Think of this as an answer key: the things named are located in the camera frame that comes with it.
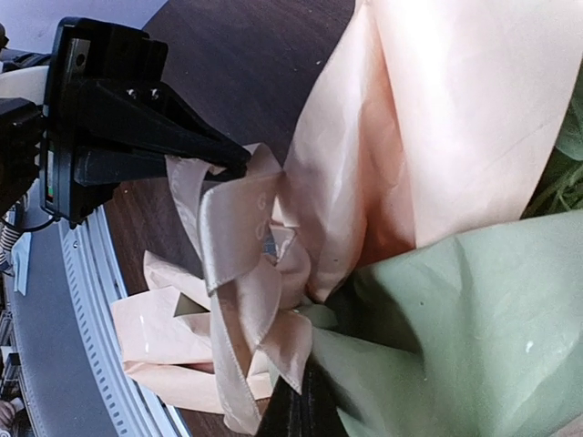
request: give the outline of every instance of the dark wood surface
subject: dark wood surface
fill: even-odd
[[[241,144],[265,142],[283,160],[352,10],[353,0],[170,0],[146,30],[169,44],[164,80],[201,116]],[[166,179],[123,184],[106,210],[130,294],[146,288],[145,250],[199,274]],[[234,435],[218,415],[183,417],[195,437]]]

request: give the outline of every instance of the cable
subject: cable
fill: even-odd
[[[18,226],[13,225],[12,223],[8,223],[4,219],[4,217],[0,218],[0,223],[2,223],[4,226],[9,228],[10,230],[13,230],[14,232],[20,232],[21,234],[24,234],[25,232],[38,232],[39,230],[46,229],[49,226],[51,226],[53,223],[55,223],[55,221],[56,221],[55,216],[52,216],[49,220],[47,220],[42,225],[34,226],[32,228],[20,228]]]
[[[6,226],[2,227],[0,233],[0,271],[7,273],[12,267],[6,258],[6,253],[12,251],[12,247],[16,244],[22,232],[12,230]]]

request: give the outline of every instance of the black cable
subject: black cable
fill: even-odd
[[[51,217],[48,221],[46,221],[45,223],[43,223],[42,225],[38,225],[38,226],[34,226],[32,228],[19,228],[18,226],[13,225],[12,223],[8,223],[4,217],[0,217],[0,222],[6,226],[7,228],[15,231],[15,232],[20,232],[22,234],[24,234],[25,232],[38,232],[39,230],[43,230],[48,228],[49,226],[51,226],[53,223],[55,223],[56,218],[53,216]]]

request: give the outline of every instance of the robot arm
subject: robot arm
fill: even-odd
[[[225,168],[221,180],[244,176],[250,153],[161,82],[167,52],[137,29],[61,21],[44,106],[0,94],[0,215],[39,178],[41,207],[75,226],[120,182],[166,176],[166,155]]]

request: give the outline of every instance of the green wrapping paper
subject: green wrapping paper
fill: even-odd
[[[352,437],[548,436],[583,412],[583,211],[442,240],[337,296],[313,355]]]

